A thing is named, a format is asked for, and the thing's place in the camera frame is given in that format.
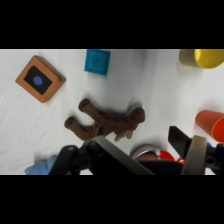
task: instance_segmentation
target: red object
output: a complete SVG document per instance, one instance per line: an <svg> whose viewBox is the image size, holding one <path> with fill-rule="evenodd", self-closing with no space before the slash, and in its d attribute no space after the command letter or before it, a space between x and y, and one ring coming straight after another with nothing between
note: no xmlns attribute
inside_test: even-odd
<svg viewBox="0 0 224 224"><path fill-rule="evenodd" d="M205 110L196 117L196 124L215 141L224 143L224 113Z"/></svg>
<svg viewBox="0 0 224 224"><path fill-rule="evenodd" d="M159 155L159 158L161 160L171 160L173 162L175 162L176 160L173 158L173 156L170 155L170 153L166 152L166 151L163 151L163 150L160 150L160 155Z"/></svg>
<svg viewBox="0 0 224 224"><path fill-rule="evenodd" d="M185 160L182 159L182 158L180 158L180 159L177 160L177 162L178 162L178 163L181 163L181 164L184 164L184 163L185 163Z"/></svg>

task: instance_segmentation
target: brown stuffed animal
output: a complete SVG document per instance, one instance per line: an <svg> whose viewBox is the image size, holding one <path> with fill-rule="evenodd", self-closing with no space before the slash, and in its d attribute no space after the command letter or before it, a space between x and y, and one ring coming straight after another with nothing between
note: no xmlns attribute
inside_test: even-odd
<svg viewBox="0 0 224 224"><path fill-rule="evenodd" d="M88 114L95 121L94 126L83 126L77 123L75 118L70 117L65 121L65 127L73 131L81 140L86 141L97 135L99 127L104 128L104 135L107 136L112 132L117 135L115 142L127 137L131 139L133 131L136 130L139 123L145 121L145 111L137 108L126 118L115 118L107 113L96 109L88 99L79 104L79 109Z"/></svg>

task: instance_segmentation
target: toy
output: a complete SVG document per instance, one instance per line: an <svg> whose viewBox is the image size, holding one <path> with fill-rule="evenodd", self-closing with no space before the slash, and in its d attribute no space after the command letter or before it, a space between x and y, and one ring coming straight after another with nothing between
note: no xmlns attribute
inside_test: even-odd
<svg viewBox="0 0 224 224"><path fill-rule="evenodd" d="M122 119L96 109L88 99L79 104L79 109L93 118L95 124L93 126L83 126L78 124L75 118L70 117L65 121L65 127L73 131L83 141L94 138L99 127L104 128L105 136L115 132L117 135L115 142L125 137L131 139L133 131L137 129L140 123L145 121L145 111L142 108L136 108L129 116Z"/></svg>
<svg viewBox="0 0 224 224"><path fill-rule="evenodd" d="M224 143L224 113L204 110L197 115L195 122L215 141Z"/></svg>
<svg viewBox="0 0 224 224"><path fill-rule="evenodd" d="M110 51L87 49L85 71L107 75L110 63Z"/></svg>
<svg viewBox="0 0 224 224"><path fill-rule="evenodd" d="M16 83L41 103L49 101L65 81L63 75L39 56L33 56L16 79Z"/></svg>
<svg viewBox="0 0 224 224"><path fill-rule="evenodd" d="M224 62L224 49L182 49L180 62L183 65L213 69Z"/></svg>

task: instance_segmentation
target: silver part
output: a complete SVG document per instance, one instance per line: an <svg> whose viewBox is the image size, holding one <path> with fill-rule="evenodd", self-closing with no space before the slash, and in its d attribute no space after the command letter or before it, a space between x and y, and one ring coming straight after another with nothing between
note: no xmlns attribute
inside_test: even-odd
<svg viewBox="0 0 224 224"><path fill-rule="evenodd" d="M147 153L147 152L155 152L158 149L158 147L154 145L143 145L137 148L134 152L134 154L131 156L132 159L136 160L139 156Z"/></svg>
<svg viewBox="0 0 224 224"><path fill-rule="evenodd" d="M206 161L207 140L194 136L188 150L182 175L204 175Z"/></svg>

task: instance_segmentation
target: blue cloth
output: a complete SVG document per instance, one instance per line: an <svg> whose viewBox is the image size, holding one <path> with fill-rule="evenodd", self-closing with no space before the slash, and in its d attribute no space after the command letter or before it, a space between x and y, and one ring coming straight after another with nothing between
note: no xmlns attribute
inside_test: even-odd
<svg viewBox="0 0 224 224"><path fill-rule="evenodd" d="M26 168L26 175L48 175L53 167L57 156L52 156L49 160L37 163L31 167Z"/></svg>

